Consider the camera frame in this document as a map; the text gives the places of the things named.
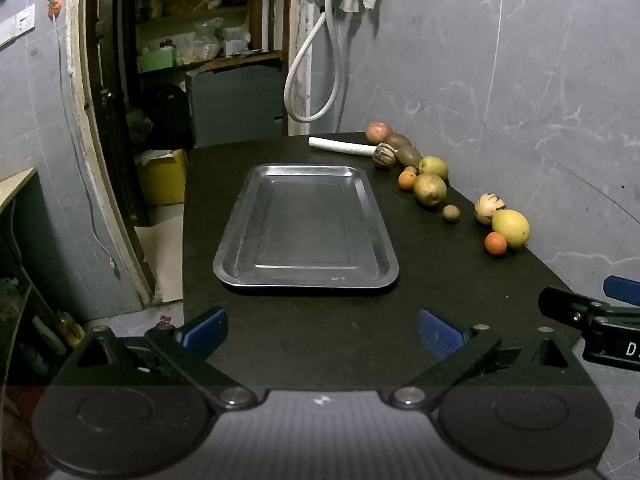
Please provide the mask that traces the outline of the small orange mandarin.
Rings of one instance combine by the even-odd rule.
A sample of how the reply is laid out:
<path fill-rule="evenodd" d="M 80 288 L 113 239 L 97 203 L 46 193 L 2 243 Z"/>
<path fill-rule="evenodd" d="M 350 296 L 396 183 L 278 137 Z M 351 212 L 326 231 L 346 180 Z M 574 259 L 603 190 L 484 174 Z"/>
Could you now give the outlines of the small orange mandarin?
<path fill-rule="evenodd" d="M 401 190 L 404 191 L 412 191 L 413 183 L 416 180 L 418 175 L 414 171 L 405 170 L 403 171 L 397 180 L 398 186 Z"/>
<path fill-rule="evenodd" d="M 508 249 L 508 242 L 502 234 L 490 232 L 484 239 L 484 246 L 491 255 L 500 256 Z"/>

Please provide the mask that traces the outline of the yellow lemon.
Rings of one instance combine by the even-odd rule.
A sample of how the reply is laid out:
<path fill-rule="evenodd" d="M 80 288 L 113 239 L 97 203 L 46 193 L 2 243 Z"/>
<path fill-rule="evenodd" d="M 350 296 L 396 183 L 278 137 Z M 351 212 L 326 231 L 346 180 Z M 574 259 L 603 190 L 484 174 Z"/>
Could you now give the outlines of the yellow lemon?
<path fill-rule="evenodd" d="M 524 247 L 530 237 L 530 224 L 524 214 L 513 210 L 497 211 L 492 217 L 492 230 L 506 239 L 511 248 Z"/>

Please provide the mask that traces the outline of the striped pepino melon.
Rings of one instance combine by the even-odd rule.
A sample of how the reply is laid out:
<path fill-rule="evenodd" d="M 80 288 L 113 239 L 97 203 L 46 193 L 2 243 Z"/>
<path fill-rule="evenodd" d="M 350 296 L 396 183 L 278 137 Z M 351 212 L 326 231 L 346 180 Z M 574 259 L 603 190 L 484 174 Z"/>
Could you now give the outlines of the striped pepino melon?
<path fill-rule="evenodd" d="M 388 143 L 380 143 L 372 154 L 373 161 L 382 167 L 390 167 L 396 164 L 396 150 Z"/>
<path fill-rule="evenodd" d="M 475 203 L 474 214 L 478 222 L 491 224 L 494 215 L 506 209 L 506 203 L 495 193 L 485 193 Z"/>

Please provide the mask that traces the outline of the brownish yellow pear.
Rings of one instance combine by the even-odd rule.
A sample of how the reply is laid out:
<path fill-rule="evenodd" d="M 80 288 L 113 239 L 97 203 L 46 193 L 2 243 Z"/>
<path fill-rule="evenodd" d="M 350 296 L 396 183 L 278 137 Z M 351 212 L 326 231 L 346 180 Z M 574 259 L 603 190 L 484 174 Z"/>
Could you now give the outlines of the brownish yellow pear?
<path fill-rule="evenodd" d="M 447 185 L 437 174 L 418 174 L 412 188 L 416 198 L 426 206 L 440 204 L 447 196 Z"/>

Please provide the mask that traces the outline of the silver metal tray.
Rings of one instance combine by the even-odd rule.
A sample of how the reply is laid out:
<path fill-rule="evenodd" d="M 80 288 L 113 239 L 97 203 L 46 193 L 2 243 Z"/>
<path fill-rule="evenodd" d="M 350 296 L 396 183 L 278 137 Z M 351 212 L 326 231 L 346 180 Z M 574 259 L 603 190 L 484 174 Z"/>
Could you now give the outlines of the silver metal tray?
<path fill-rule="evenodd" d="M 362 169 L 265 164 L 245 179 L 213 271 L 234 288 L 378 290 L 399 263 Z"/>

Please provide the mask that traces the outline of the yellow box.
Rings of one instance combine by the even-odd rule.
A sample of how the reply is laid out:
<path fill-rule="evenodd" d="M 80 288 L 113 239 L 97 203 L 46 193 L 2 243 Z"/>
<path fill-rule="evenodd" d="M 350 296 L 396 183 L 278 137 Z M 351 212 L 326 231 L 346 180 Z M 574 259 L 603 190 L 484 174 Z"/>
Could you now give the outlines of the yellow box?
<path fill-rule="evenodd" d="M 186 166 L 183 150 L 147 151 L 136 159 L 142 193 L 152 206 L 170 206 L 184 202 Z"/>

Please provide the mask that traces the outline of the yellow-green pear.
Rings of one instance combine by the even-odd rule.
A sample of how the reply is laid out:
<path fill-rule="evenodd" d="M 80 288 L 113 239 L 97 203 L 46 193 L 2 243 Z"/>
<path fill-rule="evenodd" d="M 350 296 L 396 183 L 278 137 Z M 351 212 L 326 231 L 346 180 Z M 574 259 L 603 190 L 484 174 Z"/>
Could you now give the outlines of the yellow-green pear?
<path fill-rule="evenodd" d="M 437 156 L 423 157 L 419 162 L 418 170 L 420 174 L 434 174 L 443 181 L 447 181 L 449 177 L 449 168 L 446 162 Z"/>

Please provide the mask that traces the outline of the near brown kiwi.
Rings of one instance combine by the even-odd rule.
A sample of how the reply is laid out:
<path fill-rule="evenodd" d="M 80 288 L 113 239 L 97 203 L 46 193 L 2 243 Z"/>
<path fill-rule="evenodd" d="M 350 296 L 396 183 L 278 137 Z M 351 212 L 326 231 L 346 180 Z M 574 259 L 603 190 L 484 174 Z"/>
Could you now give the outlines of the near brown kiwi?
<path fill-rule="evenodd" d="M 396 152 L 396 158 L 398 162 L 404 167 L 414 167 L 419 168 L 420 161 L 423 156 L 420 152 L 412 145 L 401 145 Z"/>

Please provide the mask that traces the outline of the brown kiwi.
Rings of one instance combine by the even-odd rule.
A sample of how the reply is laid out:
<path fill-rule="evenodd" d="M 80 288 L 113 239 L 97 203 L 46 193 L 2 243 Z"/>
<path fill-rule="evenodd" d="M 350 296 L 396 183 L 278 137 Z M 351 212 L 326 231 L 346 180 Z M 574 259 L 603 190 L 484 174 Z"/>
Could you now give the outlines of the brown kiwi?
<path fill-rule="evenodd" d="M 412 145 L 401 145 L 396 152 L 396 158 L 398 162 L 404 167 L 414 167 L 419 168 L 420 161 L 423 156 L 420 152 Z"/>
<path fill-rule="evenodd" d="M 384 138 L 384 143 L 390 144 L 395 150 L 399 150 L 403 146 L 410 146 L 410 140 L 403 134 L 392 132 Z"/>

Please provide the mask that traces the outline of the far brown kiwi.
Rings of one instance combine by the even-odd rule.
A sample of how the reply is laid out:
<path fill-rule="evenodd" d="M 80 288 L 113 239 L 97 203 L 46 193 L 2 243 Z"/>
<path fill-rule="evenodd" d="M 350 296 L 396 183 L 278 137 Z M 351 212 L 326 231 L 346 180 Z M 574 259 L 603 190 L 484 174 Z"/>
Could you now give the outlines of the far brown kiwi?
<path fill-rule="evenodd" d="M 384 138 L 384 143 L 390 144 L 395 150 L 399 150 L 403 146 L 410 146 L 410 140 L 403 134 L 392 132 Z"/>

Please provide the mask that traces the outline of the white plastic tube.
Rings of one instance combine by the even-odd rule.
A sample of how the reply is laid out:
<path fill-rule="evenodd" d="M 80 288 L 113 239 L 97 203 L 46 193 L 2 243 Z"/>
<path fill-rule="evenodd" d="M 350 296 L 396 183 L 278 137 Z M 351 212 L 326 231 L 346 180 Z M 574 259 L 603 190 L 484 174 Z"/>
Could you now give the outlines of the white plastic tube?
<path fill-rule="evenodd" d="M 374 145 L 335 141 L 330 139 L 318 138 L 318 136 L 308 136 L 307 140 L 308 145 L 311 148 L 346 155 L 372 157 L 376 150 L 376 147 Z"/>

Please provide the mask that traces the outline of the red apple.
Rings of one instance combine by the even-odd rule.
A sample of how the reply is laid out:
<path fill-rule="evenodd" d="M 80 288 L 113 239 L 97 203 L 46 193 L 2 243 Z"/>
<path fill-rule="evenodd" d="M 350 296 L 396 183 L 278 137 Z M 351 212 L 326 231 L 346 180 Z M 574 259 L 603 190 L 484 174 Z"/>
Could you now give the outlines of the red apple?
<path fill-rule="evenodd" d="M 392 132 L 392 127 L 386 122 L 371 122 L 366 129 L 366 138 L 370 144 L 378 145 Z"/>

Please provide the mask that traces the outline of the dark grey cabinet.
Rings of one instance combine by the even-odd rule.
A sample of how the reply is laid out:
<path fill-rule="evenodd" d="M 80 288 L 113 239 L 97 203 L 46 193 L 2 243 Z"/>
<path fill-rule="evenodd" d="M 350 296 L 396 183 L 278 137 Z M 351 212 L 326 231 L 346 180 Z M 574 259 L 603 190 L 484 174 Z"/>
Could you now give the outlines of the dark grey cabinet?
<path fill-rule="evenodd" d="M 198 148 L 284 136 L 283 75 L 263 62 L 192 73 L 186 83 Z"/>

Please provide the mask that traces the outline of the green box on shelf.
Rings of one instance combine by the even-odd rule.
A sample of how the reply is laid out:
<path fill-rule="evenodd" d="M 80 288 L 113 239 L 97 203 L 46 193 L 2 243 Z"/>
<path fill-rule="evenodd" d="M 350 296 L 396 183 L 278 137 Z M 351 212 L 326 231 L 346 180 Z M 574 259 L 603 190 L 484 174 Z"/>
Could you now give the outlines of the green box on shelf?
<path fill-rule="evenodd" d="M 173 47 L 143 53 L 137 57 L 139 74 L 164 70 L 176 65 L 177 51 Z"/>

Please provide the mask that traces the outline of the orange wall hook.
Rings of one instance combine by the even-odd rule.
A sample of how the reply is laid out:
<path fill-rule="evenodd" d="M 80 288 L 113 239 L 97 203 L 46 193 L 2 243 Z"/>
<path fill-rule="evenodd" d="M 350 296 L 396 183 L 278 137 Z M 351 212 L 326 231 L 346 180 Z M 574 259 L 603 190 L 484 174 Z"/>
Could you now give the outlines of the orange wall hook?
<path fill-rule="evenodd" d="M 51 21 L 55 21 L 61 14 L 62 0 L 47 1 L 47 16 Z"/>

